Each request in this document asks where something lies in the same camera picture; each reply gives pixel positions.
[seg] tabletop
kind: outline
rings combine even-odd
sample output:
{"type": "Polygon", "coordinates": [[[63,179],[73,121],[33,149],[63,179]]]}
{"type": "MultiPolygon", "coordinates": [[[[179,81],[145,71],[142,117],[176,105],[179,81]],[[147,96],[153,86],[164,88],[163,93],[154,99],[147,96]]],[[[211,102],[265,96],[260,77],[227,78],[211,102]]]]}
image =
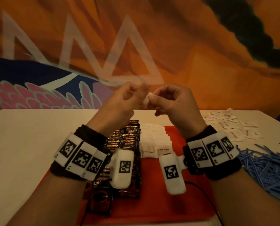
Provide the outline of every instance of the tabletop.
{"type": "MultiPolygon", "coordinates": [[[[0,110],[0,225],[5,225],[30,197],[53,161],[53,154],[70,132],[86,124],[98,110],[3,109],[0,110]]],[[[135,110],[140,123],[172,125],[154,110],[135,110]]],[[[241,121],[255,122],[264,139],[234,142],[239,148],[262,151],[254,144],[280,152],[280,122],[260,111],[236,110],[241,121]]],[[[212,124],[223,130],[220,124],[212,124]]],[[[216,220],[182,225],[207,226],[216,220]]]]}

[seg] painted mural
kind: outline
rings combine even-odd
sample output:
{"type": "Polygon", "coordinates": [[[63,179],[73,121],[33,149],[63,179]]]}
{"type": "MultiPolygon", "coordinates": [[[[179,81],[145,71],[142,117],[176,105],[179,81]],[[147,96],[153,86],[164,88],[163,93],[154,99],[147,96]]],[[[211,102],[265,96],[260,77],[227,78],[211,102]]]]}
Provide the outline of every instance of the painted mural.
{"type": "Polygon", "coordinates": [[[0,109],[97,109],[127,81],[277,117],[280,0],[0,0],[0,109]]]}

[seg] pile of blue stirrers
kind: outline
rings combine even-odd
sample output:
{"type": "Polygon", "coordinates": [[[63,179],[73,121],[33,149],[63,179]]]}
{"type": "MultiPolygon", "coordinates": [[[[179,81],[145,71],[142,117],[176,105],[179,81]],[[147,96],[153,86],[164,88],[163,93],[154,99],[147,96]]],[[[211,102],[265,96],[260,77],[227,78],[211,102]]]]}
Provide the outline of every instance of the pile of blue stirrers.
{"type": "Polygon", "coordinates": [[[280,201],[280,153],[275,153],[266,146],[255,144],[268,154],[253,151],[251,149],[239,151],[245,171],[271,196],[280,201]]]}

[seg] left hand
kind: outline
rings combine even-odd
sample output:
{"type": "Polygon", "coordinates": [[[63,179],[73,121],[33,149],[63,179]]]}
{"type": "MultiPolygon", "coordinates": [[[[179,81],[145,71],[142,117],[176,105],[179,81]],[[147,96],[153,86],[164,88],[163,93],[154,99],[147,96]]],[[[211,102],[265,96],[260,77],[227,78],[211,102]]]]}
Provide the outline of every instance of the left hand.
{"type": "Polygon", "coordinates": [[[129,123],[134,115],[134,109],[142,105],[148,90],[148,85],[144,83],[140,86],[130,82],[124,84],[103,104],[87,126],[110,137],[116,129],[123,128],[129,123]]]}

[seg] red tray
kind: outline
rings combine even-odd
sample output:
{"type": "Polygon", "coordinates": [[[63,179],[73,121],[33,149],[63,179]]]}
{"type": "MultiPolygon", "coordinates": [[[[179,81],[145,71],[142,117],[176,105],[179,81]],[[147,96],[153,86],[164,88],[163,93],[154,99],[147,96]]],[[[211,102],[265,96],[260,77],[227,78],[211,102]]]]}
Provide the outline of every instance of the red tray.
{"type": "MultiPolygon", "coordinates": [[[[165,126],[165,130],[172,140],[173,150],[178,156],[182,155],[182,147],[186,144],[184,139],[173,126],[165,126]]],[[[174,196],[168,194],[158,159],[141,159],[141,172],[140,199],[115,198],[111,217],[88,214],[84,225],[198,221],[215,215],[204,194],[194,186],[186,185],[187,192],[184,194],[174,196]]],[[[183,170],[182,174],[185,181],[196,183],[215,203],[212,189],[205,175],[192,176],[187,170],[183,170]]],[[[82,200],[77,219],[78,225],[85,213],[87,201],[82,200]]]]}

